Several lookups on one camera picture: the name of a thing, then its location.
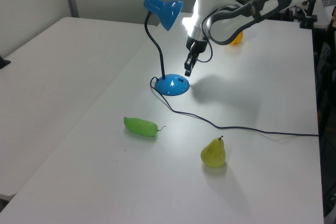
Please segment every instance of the toy fruit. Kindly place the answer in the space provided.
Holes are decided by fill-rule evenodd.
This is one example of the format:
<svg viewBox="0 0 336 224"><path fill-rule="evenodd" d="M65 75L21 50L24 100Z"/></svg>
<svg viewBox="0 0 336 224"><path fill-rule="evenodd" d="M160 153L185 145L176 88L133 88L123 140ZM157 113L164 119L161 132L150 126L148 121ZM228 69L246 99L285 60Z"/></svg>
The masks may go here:
<svg viewBox="0 0 336 224"><path fill-rule="evenodd" d="M211 143L201 151L201 159L205 165L217 168L225 163L226 155L222 137L223 136L213 139Z"/></svg>
<svg viewBox="0 0 336 224"><path fill-rule="evenodd" d="M239 44L243 39L243 32L241 31L237 37L230 43L230 45Z"/></svg>
<svg viewBox="0 0 336 224"><path fill-rule="evenodd" d="M142 136L155 136L160 131L155 123L140 118L124 117L124 124L130 132Z"/></svg>

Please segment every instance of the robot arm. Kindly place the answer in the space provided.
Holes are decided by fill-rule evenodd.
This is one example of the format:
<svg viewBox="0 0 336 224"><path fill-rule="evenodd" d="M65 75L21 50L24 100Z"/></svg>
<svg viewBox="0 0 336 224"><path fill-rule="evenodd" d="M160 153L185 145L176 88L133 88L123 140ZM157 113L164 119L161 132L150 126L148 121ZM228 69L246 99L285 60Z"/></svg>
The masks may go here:
<svg viewBox="0 0 336 224"><path fill-rule="evenodd" d="M219 45L227 45L251 25L304 1L252 0L242 6L235 0L196 0L193 16L183 20L188 30L186 46L190 51L185 62L185 75L190 76L198 55L206 49L207 39L201 31L201 23L210 13L214 12L205 23L207 37Z"/></svg>

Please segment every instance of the pear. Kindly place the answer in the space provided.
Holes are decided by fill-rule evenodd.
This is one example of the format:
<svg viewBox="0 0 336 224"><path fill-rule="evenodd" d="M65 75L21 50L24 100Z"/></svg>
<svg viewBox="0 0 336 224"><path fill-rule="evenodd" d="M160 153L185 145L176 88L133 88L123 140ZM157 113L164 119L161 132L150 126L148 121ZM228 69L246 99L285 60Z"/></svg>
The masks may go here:
<svg viewBox="0 0 336 224"><path fill-rule="evenodd" d="M222 137L223 136L213 139L211 143L201 151L201 159L205 165L218 168L225 163L226 155Z"/></svg>

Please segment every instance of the green chili pepper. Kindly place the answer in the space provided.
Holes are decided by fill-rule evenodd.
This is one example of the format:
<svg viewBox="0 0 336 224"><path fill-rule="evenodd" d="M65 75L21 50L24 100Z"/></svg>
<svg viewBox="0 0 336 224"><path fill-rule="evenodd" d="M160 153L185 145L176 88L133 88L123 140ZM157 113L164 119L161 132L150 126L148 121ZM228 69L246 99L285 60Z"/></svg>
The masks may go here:
<svg viewBox="0 0 336 224"><path fill-rule="evenodd" d="M142 136L155 136L160 131L155 123L140 118L124 117L124 124L130 132Z"/></svg>

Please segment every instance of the yellow fruit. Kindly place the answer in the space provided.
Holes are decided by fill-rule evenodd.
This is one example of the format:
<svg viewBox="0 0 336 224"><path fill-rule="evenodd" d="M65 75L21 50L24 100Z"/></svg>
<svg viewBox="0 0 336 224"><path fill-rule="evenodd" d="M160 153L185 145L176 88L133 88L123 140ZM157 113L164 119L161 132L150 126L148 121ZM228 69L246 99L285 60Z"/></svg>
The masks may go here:
<svg viewBox="0 0 336 224"><path fill-rule="evenodd" d="M205 165L217 168L225 163L226 155L222 137L223 136L213 139L211 143L201 151L201 159Z"/></svg>
<svg viewBox="0 0 336 224"><path fill-rule="evenodd" d="M243 39L243 32L241 31L238 36L230 43L230 45L239 44Z"/></svg>

